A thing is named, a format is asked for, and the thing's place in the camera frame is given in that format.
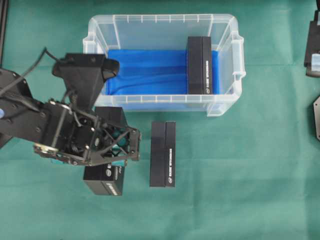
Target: blue fabric lining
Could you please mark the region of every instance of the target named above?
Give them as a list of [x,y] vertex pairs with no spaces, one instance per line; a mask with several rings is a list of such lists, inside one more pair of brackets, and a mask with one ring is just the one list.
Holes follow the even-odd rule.
[[[110,50],[120,63],[116,77],[107,81],[107,95],[187,94],[185,50]],[[219,93],[218,52],[212,51],[213,92]]]

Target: black box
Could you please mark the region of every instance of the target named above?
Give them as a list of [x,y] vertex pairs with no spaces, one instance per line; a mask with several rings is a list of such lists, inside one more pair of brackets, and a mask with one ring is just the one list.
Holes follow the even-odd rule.
[[153,122],[151,128],[150,187],[176,183],[176,123]]
[[125,167],[103,164],[86,166],[83,180],[96,195],[121,196],[124,177]]
[[187,82],[188,94],[213,94],[211,37],[188,37]]

